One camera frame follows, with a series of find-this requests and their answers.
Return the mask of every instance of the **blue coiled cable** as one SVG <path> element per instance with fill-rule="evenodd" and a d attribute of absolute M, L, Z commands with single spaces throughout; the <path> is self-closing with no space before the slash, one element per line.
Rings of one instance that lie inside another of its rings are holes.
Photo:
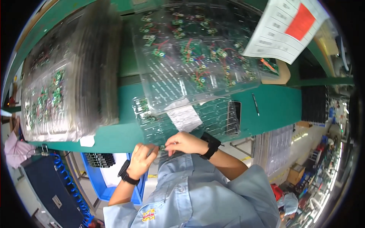
<path fill-rule="evenodd" d="M 92 216 L 90 214 L 90 209 L 89 209 L 87 203 L 85 202 L 85 200 L 83 199 L 83 197 L 80 194 L 79 190 L 77 189 L 75 183 L 73 182 L 73 178 L 70 176 L 70 173 L 66 170 L 66 167 L 63 164 L 61 157 L 58 154 L 50 153 L 49 155 L 55 156 L 54 164 L 55 164 L 57 170 L 60 169 L 61 173 L 66 173 L 66 177 L 64 177 L 64 180 L 68 179 L 69 182 L 67 183 L 67 185 L 72 185 L 73 186 L 73 188 L 71 189 L 72 196 L 77 198 L 76 201 L 78 202 L 78 206 L 80 208 L 80 211 L 84 216 L 82 224 L 85 227 L 89 227 L 89 224 L 91 224 L 91 221 L 93 220 L 94 216 Z"/>

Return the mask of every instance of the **black smartphone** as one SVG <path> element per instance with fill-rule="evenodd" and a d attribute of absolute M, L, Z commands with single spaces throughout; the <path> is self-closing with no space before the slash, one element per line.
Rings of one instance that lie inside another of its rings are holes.
<path fill-rule="evenodd" d="M 227 135 L 238 135 L 241 126 L 241 102 L 229 102 L 227 119 Z"/>

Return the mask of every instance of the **hand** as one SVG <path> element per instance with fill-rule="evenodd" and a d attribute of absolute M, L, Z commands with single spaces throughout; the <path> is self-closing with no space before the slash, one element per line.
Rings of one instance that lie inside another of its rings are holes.
<path fill-rule="evenodd" d="M 131 163 L 127 168 L 127 173 L 130 178 L 138 180 L 150 168 L 153 160 L 157 157 L 158 146 L 153 144 L 143 145 L 138 143 L 134 148 L 131 157 Z"/>
<path fill-rule="evenodd" d="M 169 151 L 169 156 L 173 155 L 176 150 L 186 154 L 203 155 L 208 151 L 208 143 L 187 132 L 179 132 L 171 136 L 166 144 L 165 150 Z"/>

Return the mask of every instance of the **light blue uniform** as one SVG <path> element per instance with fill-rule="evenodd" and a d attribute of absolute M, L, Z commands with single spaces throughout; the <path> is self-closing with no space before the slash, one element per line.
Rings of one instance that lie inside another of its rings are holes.
<path fill-rule="evenodd" d="M 295 213 L 298 210 L 298 198 L 294 193 L 289 192 L 277 201 L 277 207 L 284 206 L 285 216 Z"/>
<path fill-rule="evenodd" d="M 209 161 L 184 154 L 162 164 L 156 190 L 137 211 L 132 202 L 104 207 L 111 227 L 279 227 L 264 170 L 251 166 L 227 183 Z"/>

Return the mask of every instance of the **white paper sheet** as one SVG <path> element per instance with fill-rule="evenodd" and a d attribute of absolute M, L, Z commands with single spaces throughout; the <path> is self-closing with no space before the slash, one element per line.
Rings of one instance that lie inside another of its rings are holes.
<path fill-rule="evenodd" d="M 93 135 L 84 136 L 80 138 L 80 146 L 92 147 L 95 144 Z"/>
<path fill-rule="evenodd" d="M 109 168 L 100 168 L 101 175 L 103 176 L 104 182 L 106 186 L 116 187 L 119 182 L 122 180 L 121 177 L 118 177 L 118 173 L 122 168 L 124 162 L 127 160 L 126 153 L 115 153 L 113 154 L 115 164 Z"/>
<path fill-rule="evenodd" d="M 297 16 L 300 3 L 310 11 L 315 21 L 298 40 L 285 32 Z M 327 18 L 328 13 L 317 0 L 269 0 L 244 55 L 275 58 L 292 64 Z"/>
<path fill-rule="evenodd" d="M 189 100 L 184 99 L 177 102 L 183 105 L 187 104 Z M 175 125 L 178 131 L 191 132 L 203 124 L 199 115 L 191 105 L 170 111 L 167 113 L 167 115 L 170 117 L 172 123 Z"/>

